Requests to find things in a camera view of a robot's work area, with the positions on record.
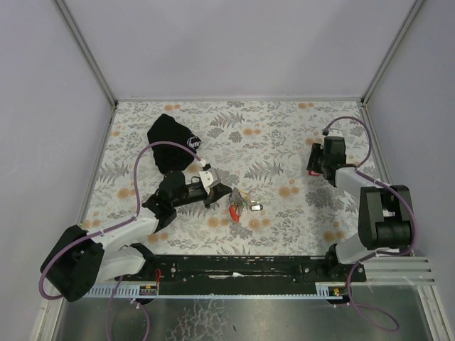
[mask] black cloth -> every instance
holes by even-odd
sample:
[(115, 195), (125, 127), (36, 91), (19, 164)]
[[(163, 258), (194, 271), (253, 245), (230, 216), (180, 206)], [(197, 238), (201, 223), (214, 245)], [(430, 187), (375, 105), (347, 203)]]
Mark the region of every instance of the black cloth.
[[(181, 144), (196, 153), (202, 143), (201, 140), (194, 135), (189, 128), (176, 122), (173, 117), (162, 114), (151, 126), (147, 132), (149, 143), (157, 141), (171, 141)], [(161, 173), (169, 171), (183, 171), (194, 157), (175, 146), (155, 146), (154, 151), (155, 164)]]

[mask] table surface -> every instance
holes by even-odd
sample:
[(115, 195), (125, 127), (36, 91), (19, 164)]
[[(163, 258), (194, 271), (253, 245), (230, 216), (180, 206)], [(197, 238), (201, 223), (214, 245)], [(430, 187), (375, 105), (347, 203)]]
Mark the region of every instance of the table surface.
[[(357, 231), (352, 197), (305, 171), (311, 144), (339, 116), (359, 117), (356, 102), (121, 102), (90, 201), (86, 229), (109, 227), (134, 214), (133, 166), (149, 142), (146, 133), (163, 113), (200, 137), (198, 155), (218, 169), (222, 183), (259, 201), (261, 212), (231, 220), (228, 198), (207, 210), (201, 202), (178, 208), (177, 218), (143, 244), (157, 254), (324, 254)], [(348, 162), (368, 150), (363, 128), (350, 120), (334, 128), (346, 138)], [(189, 165), (187, 183), (200, 168)], [(363, 171), (378, 176), (373, 160)], [(152, 152), (138, 168), (139, 192), (146, 200), (162, 181)]]

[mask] metal frame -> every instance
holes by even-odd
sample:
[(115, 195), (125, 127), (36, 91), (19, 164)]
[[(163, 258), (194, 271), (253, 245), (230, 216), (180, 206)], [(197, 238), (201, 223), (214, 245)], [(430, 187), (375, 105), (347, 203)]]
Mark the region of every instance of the metal frame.
[(108, 123), (105, 127), (105, 131), (102, 135), (100, 147), (98, 148), (97, 158), (96, 158), (95, 164), (93, 166), (92, 175), (90, 176), (87, 191), (85, 192), (84, 201), (82, 202), (82, 209), (79, 213), (79, 217), (77, 218), (77, 223), (79, 224), (79, 226), (82, 226), (82, 223), (85, 220), (85, 216), (87, 215), (88, 206), (90, 204), (90, 198), (92, 197), (93, 190), (95, 189), (95, 183), (97, 181), (98, 169), (100, 168), (103, 156), (105, 155), (106, 145), (107, 145), (107, 142), (109, 141), (109, 136), (111, 134), (111, 129), (112, 129), (112, 125), (114, 123), (116, 112), (117, 112), (117, 108), (112, 107), (110, 116), (109, 116), (109, 121), (108, 121)]
[(334, 102), (334, 101), (360, 101), (360, 97), (200, 97), (200, 98), (147, 98), (134, 97), (131, 99), (121, 98), (118, 102)]
[[(384, 257), (380, 256), (371, 259), (363, 264), (367, 281), (353, 281), (353, 286), (435, 286), (436, 282), (426, 257)], [(86, 298), (109, 298), (112, 289), (117, 282), (95, 284)], [(204, 298), (204, 299), (337, 299), (330, 297), (328, 288), (343, 287), (345, 282), (316, 282), (317, 294), (298, 294), (298, 295), (202, 295), (202, 296), (170, 296), (170, 295), (153, 295), (153, 298)], [(128, 282), (120, 284), (119, 293), (115, 298), (148, 298), (141, 294), (141, 286), (156, 286), (155, 281), (147, 282)]]
[[(57, 290), (47, 286), (47, 293), (58, 295)], [(54, 332), (57, 329), (57, 321), (62, 311), (63, 300), (45, 301), (42, 300), (40, 315), (32, 333), (31, 341), (49, 341), (53, 339)]]
[(384, 75), (385, 71), (387, 70), (390, 61), (393, 59), (395, 53), (397, 52), (398, 48), (401, 46), (401, 43), (406, 36), (406, 33), (410, 29), (412, 23), (416, 19), (417, 15), (420, 13), (423, 5), (427, 2), (427, 0), (415, 0), (411, 6), (409, 12), (407, 12), (406, 18), (404, 19), (400, 29), (398, 30), (397, 34), (395, 35), (392, 44), (389, 47), (389, 50), (385, 54), (384, 59), (380, 63), (378, 71), (376, 71), (371, 83), (368, 85), (365, 93), (362, 96), (362, 103), (367, 104), (373, 92), (375, 91), (379, 81), (381, 80), (382, 76)]
[(441, 298), (436, 286), (421, 286), (418, 293), (429, 329), (434, 340), (454, 341), (454, 334), (450, 328), (449, 319), (442, 309)]
[(376, 129), (373, 126), (373, 121), (371, 120), (370, 117), (370, 112), (366, 109), (366, 107), (363, 105), (362, 102), (357, 102), (357, 107), (360, 112), (360, 116), (362, 117), (362, 120), (365, 122), (366, 126), (368, 127), (368, 130), (371, 133), (371, 144), (373, 145), (372, 147), (372, 154), (373, 154), (373, 159), (375, 161), (376, 167), (378, 167), (379, 175), (380, 178), (387, 183), (392, 183), (392, 180), (390, 179), (389, 176), (389, 169), (387, 167), (387, 164), (385, 163), (384, 159), (384, 154), (382, 152), (381, 146), (379, 144), (378, 140), (378, 135), (376, 134)]
[(73, 37), (77, 47), (79, 48), (79, 51), (82, 53), (85, 62), (87, 62), (90, 71), (92, 71), (93, 77), (96, 79), (98, 85), (100, 86), (100, 89), (103, 95), (106, 97), (106, 100), (109, 102), (109, 104), (111, 104), (112, 107), (115, 107), (117, 105), (117, 99), (115, 98), (115, 95), (112, 92), (109, 84), (107, 84), (105, 76), (102, 74), (97, 61), (93, 57), (92, 52), (85, 42), (85, 39), (82, 36), (80, 29), (77, 26), (76, 21), (73, 18), (73, 15), (71, 14), (65, 0), (52, 0), (52, 2), (57, 8), (58, 13), (61, 15), (63, 22)]

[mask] red handle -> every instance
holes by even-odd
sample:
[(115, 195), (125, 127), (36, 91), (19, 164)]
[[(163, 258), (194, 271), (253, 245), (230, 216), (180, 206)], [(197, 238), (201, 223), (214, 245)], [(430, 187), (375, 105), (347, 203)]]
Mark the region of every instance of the red handle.
[(234, 205), (229, 206), (229, 214), (235, 222), (240, 221), (240, 216), (237, 214), (237, 207), (234, 207)]

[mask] enclosure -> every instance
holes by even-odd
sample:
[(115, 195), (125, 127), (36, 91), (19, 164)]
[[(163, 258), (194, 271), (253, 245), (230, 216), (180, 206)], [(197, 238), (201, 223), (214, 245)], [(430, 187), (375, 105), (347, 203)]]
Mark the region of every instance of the enclosure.
[[(366, 261), (367, 281), (353, 283), (355, 300), (391, 313), (398, 333), (318, 292), (156, 299), (145, 305), (148, 340), (453, 340), (454, 14), (442, 0), (4, 4), (2, 340), (107, 339), (109, 295), (43, 300), (39, 270), (67, 227), (91, 233), (134, 214), (134, 163), (163, 113), (201, 139), (198, 155), (225, 185), (263, 210), (234, 222), (228, 197), (208, 210), (181, 206), (141, 241), (154, 254), (323, 256), (349, 239), (358, 203), (306, 170), (312, 145), (339, 117), (366, 124), (373, 152), (360, 170), (408, 186), (419, 226), (414, 257)], [(336, 128), (358, 165), (365, 129), (349, 120)], [(200, 171), (190, 164), (187, 183)], [(162, 180), (145, 153), (142, 202)], [(143, 313), (113, 301), (112, 339), (142, 340)]]

